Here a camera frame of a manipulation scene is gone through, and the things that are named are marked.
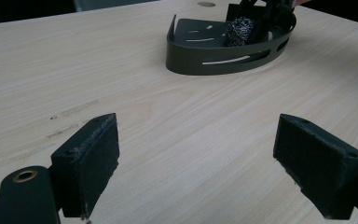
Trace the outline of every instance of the wood grain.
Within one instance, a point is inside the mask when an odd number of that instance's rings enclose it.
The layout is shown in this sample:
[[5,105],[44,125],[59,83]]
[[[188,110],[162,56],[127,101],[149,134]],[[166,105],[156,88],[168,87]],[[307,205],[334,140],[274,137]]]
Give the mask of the wood grain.
[[[285,52],[215,77],[165,68],[178,18],[223,21],[230,1],[107,8],[0,24],[0,181],[117,113],[119,166],[93,223],[325,220],[272,158],[281,113],[358,148],[358,23],[304,7]],[[79,223],[63,218],[62,223]]]

